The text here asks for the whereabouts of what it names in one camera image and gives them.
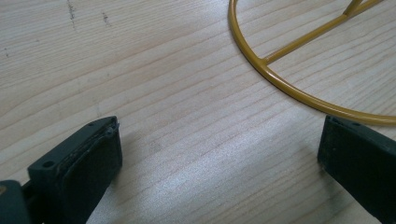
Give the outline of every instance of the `scratch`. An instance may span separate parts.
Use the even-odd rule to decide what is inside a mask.
[[[108,22],[108,16],[106,15],[105,12],[102,12],[103,15],[103,21],[105,22],[106,26],[111,26],[110,22]]]
[[[74,24],[74,18],[75,16],[75,11],[76,9],[73,7],[72,3],[70,2],[70,0],[67,0],[67,6],[69,7],[69,14],[70,14],[70,20],[73,23],[73,28],[76,30],[76,26]]]

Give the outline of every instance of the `wood grain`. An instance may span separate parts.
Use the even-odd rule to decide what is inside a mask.
[[[347,0],[239,1],[264,56]],[[322,172],[325,115],[265,81],[233,42],[227,0],[0,2],[0,178],[116,115],[124,165],[89,223],[377,223]],[[395,1],[271,67],[332,103],[396,115]],[[396,139],[396,129],[373,127]]]

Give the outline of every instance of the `circular wire frame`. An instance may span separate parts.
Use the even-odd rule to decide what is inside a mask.
[[[237,46],[240,48],[242,53],[245,55],[247,60],[253,65],[253,67],[263,76],[265,79],[270,81],[277,88],[285,92],[297,101],[305,105],[309,105],[316,110],[322,111],[326,114],[334,115],[336,117],[355,120],[357,122],[373,124],[373,125],[396,125],[396,117],[394,116],[383,116],[364,113],[356,110],[341,107],[339,105],[333,105],[326,101],[320,100],[304,91],[301,91],[289,84],[285,79],[277,75],[271,68],[268,67],[268,58],[259,58],[248,45],[242,32],[239,28],[238,20],[236,18],[236,0],[230,0],[229,5],[229,23],[233,38]],[[347,20],[348,17],[341,16],[340,20]]]

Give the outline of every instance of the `light wooden surface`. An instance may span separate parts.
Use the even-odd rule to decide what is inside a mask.
[[[240,0],[261,56],[348,0]],[[123,167],[89,223],[377,223],[317,165],[325,115],[241,55],[227,0],[0,2],[0,178],[91,120],[120,120]],[[396,115],[396,1],[271,65],[297,87]],[[374,127],[396,139],[395,128]]]

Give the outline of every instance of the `gold wire frame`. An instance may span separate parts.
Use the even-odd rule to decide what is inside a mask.
[[[260,74],[262,74],[263,77],[265,77],[273,85],[278,87],[280,90],[282,90],[292,98],[302,102],[303,104],[309,105],[319,111],[330,115],[345,119],[351,119],[357,122],[363,122],[367,124],[396,125],[396,117],[393,116],[382,116],[363,113],[320,100],[319,98],[316,98],[289,84],[285,79],[280,77],[277,73],[275,73],[273,70],[271,70],[271,68],[268,67],[270,63],[273,63],[276,60],[282,58],[283,56],[293,52],[299,47],[305,45],[306,43],[340,25],[341,23],[348,21],[352,17],[361,14],[363,11],[382,2],[382,0],[367,0],[364,3],[362,2],[362,0],[352,0],[344,13],[339,17],[319,26],[319,28],[311,31],[306,35],[301,36],[300,38],[290,42],[288,45],[282,47],[281,49],[278,49],[277,51],[271,53],[264,58],[259,58],[253,52],[253,50],[250,48],[247,41],[245,40],[244,36],[242,35],[242,32],[238,25],[238,20],[236,18],[236,1],[237,0],[230,0],[229,7],[229,23],[235,42],[241,49],[245,57],[248,59],[248,61],[256,68],[258,72],[260,72]]]

